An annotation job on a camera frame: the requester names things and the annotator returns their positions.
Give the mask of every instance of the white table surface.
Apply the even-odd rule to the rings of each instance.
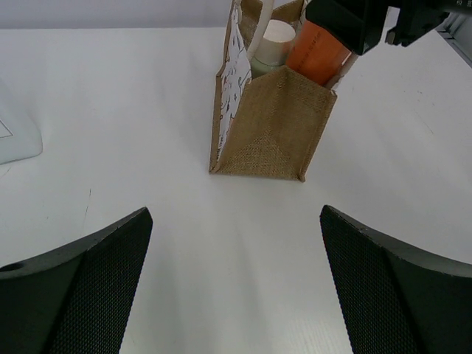
[[[472,263],[472,69],[435,32],[339,88],[305,184],[210,176],[224,29],[0,31],[0,77],[44,136],[0,166],[0,260],[154,218],[129,353],[350,353],[318,215]]]

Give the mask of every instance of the jute bag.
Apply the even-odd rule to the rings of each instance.
[[[303,4],[278,7],[272,18],[295,27]],[[232,2],[216,77],[209,171],[305,181],[336,93],[287,66],[251,79],[248,51],[258,46],[251,42],[262,8],[259,0]]]

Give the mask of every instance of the orange bottle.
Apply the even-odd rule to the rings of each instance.
[[[285,65],[324,86],[349,54],[349,49],[327,30],[306,21]]]

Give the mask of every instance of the white wall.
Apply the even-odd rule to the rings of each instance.
[[[0,0],[0,28],[224,26],[230,4],[231,0]]]

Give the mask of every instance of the bag handle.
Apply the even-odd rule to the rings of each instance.
[[[239,21],[243,17],[243,11],[241,10],[241,2],[242,0],[235,0],[235,6],[237,8]],[[251,61],[254,57],[254,54],[256,53],[256,50],[264,37],[264,33],[266,33],[268,23],[271,20],[272,12],[274,11],[274,0],[262,0],[262,2],[263,9],[260,12],[259,22],[257,23],[254,36],[252,37],[251,44],[249,44],[249,48],[247,51],[247,57],[249,61]]]

